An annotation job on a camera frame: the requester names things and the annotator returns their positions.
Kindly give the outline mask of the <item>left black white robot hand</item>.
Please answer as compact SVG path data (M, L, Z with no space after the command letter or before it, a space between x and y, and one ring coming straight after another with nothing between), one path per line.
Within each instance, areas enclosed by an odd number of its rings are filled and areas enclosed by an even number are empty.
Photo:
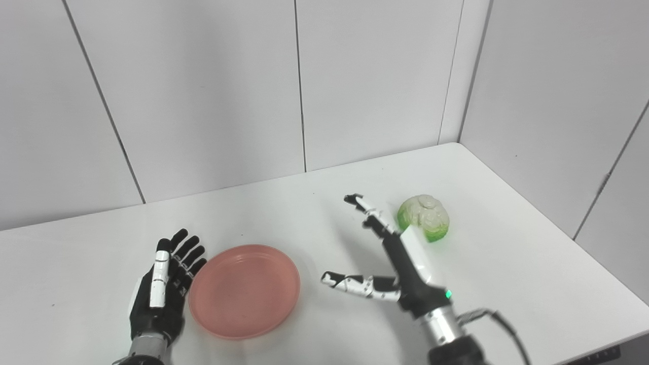
M159 240L155 262L141 278L130 312L133 340L156 333L167 346L173 344L185 326L185 300L193 279L207 263L204 254L199 238L187 229Z

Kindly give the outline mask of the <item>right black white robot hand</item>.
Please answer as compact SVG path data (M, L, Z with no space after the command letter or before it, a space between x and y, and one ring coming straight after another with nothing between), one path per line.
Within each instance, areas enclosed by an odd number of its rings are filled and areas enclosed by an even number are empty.
M329 288L370 300L397 302L414 319L445 318L456 321L447 285L423 249L423 235L415 226L399 230L361 194L344 201L365 215L363 227L382 241L383 251L395 271L394 277L345 275L324 272L320 281Z

